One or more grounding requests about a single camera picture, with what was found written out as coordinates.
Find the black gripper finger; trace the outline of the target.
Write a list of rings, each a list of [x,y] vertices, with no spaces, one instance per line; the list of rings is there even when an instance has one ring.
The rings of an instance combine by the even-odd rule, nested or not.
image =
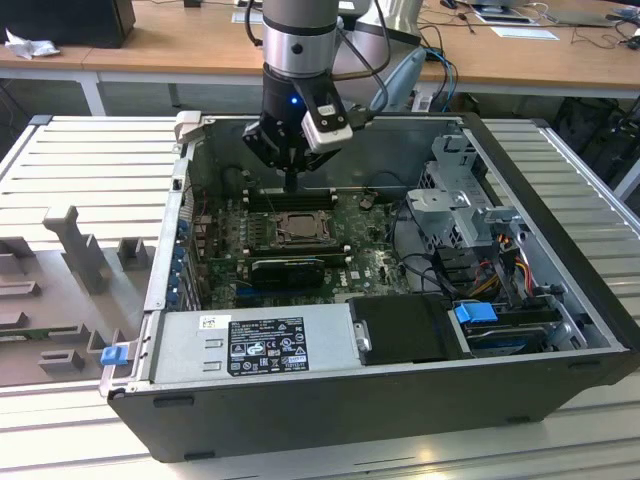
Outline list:
[[[292,192],[290,138],[284,123],[274,119],[259,119],[245,126],[245,145],[267,167],[284,173],[283,190]]]
[[[339,149],[313,153],[310,149],[296,148],[291,151],[291,191],[298,190],[298,177],[306,172],[314,172],[332,159]]]

